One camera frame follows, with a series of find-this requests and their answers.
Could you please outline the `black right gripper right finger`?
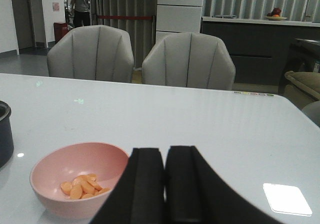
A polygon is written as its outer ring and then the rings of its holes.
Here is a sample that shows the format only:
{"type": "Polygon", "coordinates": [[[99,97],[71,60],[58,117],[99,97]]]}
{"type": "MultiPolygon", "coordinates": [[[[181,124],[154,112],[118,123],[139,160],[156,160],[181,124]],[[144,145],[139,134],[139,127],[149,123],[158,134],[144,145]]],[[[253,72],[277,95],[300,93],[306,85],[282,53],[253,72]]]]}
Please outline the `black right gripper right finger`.
{"type": "Polygon", "coordinates": [[[278,223],[234,191],[195,146],[170,147],[165,170],[170,223],[278,223]]]}

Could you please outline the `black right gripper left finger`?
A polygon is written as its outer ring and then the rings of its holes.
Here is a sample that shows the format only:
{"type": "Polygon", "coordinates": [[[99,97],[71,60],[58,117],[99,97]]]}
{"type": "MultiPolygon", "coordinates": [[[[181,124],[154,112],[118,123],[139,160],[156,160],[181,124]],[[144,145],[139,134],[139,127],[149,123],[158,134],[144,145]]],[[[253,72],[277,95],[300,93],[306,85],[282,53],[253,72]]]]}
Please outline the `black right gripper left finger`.
{"type": "Polygon", "coordinates": [[[164,165],[157,148],[134,148],[91,223],[163,223],[164,165]]]}

